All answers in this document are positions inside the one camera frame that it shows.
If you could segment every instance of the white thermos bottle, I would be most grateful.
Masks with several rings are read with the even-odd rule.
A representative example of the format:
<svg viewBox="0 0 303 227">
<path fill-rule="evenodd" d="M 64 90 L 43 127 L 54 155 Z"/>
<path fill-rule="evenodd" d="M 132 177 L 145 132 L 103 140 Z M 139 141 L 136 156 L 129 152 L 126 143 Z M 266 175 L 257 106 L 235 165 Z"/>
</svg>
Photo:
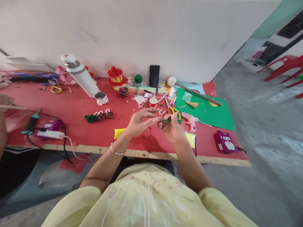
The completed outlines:
<svg viewBox="0 0 303 227">
<path fill-rule="evenodd" d="M 74 55 L 64 54 L 61 56 L 61 60 L 64 61 L 68 73 L 82 87 L 88 96 L 94 98 L 95 94 L 100 92 L 89 72 L 86 70 L 83 64 L 77 61 Z"/>
</svg>

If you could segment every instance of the yellow top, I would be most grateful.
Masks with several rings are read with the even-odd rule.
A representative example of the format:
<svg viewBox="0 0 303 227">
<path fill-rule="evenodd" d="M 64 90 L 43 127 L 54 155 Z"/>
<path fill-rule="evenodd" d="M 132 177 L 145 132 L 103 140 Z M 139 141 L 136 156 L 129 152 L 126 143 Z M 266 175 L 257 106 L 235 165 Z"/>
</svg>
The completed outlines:
<svg viewBox="0 0 303 227">
<path fill-rule="evenodd" d="M 88 186 L 65 196 L 42 227 L 256 226 L 218 190 L 196 194 L 166 169 L 133 165 L 101 194 Z"/>
</svg>

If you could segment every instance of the small cup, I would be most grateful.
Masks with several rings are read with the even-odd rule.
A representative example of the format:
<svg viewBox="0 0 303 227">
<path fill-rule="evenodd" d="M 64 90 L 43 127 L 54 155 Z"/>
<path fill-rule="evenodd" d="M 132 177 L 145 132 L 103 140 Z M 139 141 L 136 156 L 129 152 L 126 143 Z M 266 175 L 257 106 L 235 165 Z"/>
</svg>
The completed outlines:
<svg viewBox="0 0 303 227">
<path fill-rule="evenodd" d="M 97 100 L 97 104 L 102 106 L 103 104 L 108 102 L 108 98 L 104 92 L 98 92 L 95 94 L 95 99 Z"/>
</svg>

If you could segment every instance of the wooden table edge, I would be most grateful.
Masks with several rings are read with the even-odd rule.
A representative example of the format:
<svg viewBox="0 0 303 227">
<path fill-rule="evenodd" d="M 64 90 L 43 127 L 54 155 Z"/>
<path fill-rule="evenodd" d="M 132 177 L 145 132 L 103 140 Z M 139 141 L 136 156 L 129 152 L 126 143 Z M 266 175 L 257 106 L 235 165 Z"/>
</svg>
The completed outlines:
<svg viewBox="0 0 303 227">
<path fill-rule="evenodd" d="M 18 145 L 8 145 L 8 146 L 28 147 L 28 146 L 18 146 Z M 63 151 L 63 145 L 45 144 L 43 148 L 48 150 Z M 67 151 L 72 151 L 71 146 L 65 146 L 65 148 Z M 75 147 L 75 152 L 103 154 L 107 149 L 108 147 L 78 145 Z M 177 154 L 175 153 L 148 152 L 148 151 L 132 150 L 132 149 L 127 149 L 125 156 L 137 157 L 137 158 L 163 159 L 163 160 L 178 160 Z M 212 164 L 220 164 L 227 166 L 242 166 L 242 167 L 252 166 L 249 160 L 228 159 L 228 158 L 207 157 L 207 156 L 197 156 L 197 159 L 199 160 L 200 163 L 212 163 Z"/>
</svg>

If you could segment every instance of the silver bangle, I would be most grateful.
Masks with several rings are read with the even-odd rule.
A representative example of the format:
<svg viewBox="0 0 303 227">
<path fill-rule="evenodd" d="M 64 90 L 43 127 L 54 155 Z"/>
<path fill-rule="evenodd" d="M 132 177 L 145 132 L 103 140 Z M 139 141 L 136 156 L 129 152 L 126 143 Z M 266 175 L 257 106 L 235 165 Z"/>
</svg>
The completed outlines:
<svg viewBox="0 0 303 227">
<path fill-rule="evenodd" d="M 126 151 L 124 151 L 124 153 L 117 153 L 117 152 L 115 152 L 115 151 L 111 148 L 111 146 L 113 145 L 113 143 L 114 143 L 114 142 L 112 142 L 112 143 L 110 144 L 110 150 L 111 150 L 115 155 L 124 155 L 124 154 L 126 153 Z"/>
</svg>

